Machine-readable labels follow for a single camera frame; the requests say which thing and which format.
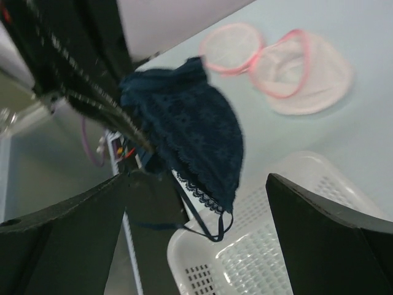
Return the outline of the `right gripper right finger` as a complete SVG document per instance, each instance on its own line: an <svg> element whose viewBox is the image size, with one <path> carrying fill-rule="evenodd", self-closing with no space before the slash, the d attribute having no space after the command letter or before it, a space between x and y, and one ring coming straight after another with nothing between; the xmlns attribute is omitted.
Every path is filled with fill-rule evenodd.
<svg viewBox="0 0 393 295"><path fill-rule="evenodd" d="M294 294L392 294L392 222L276 173L266 190Z"/></svg>

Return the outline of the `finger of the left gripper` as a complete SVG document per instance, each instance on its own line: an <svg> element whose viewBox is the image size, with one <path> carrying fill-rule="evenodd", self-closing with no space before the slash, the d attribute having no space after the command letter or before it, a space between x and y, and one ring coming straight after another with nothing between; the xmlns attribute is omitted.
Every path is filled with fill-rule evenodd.
<svg viewBox="0 0 393 295"><path fill-rule="evenodd" d="M41 101L62 96L80 114L154 150L141 120L120 105L120 81L135 65L116 1L7 1L6 30Z"/></svg>

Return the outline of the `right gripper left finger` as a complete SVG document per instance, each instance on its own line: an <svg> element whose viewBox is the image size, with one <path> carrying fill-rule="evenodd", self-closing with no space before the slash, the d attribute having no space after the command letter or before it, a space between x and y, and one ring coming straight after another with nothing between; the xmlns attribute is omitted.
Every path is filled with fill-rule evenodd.
<svg viewBox="0 0 393 295"><path fill-rule="evenodd" d="M120 174L1 224L2 294L177 294L166 249L185 222L170 175Z"/></svg>

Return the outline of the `dark blue lace bra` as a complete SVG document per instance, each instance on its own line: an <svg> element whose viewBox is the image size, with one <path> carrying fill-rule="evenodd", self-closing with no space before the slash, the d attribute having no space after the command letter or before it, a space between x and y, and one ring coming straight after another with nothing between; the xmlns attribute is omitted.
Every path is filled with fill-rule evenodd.
<svg viewBox="0 0 393 295"><path fill-rule="evenodd" d="M208 81L201 57L174 69L135 71L120 83L121 107L131 110L154 147L141 144L145 171L175 171L176 189L219 217L233 213L243 166L243 134L236 114Z"/></svg>

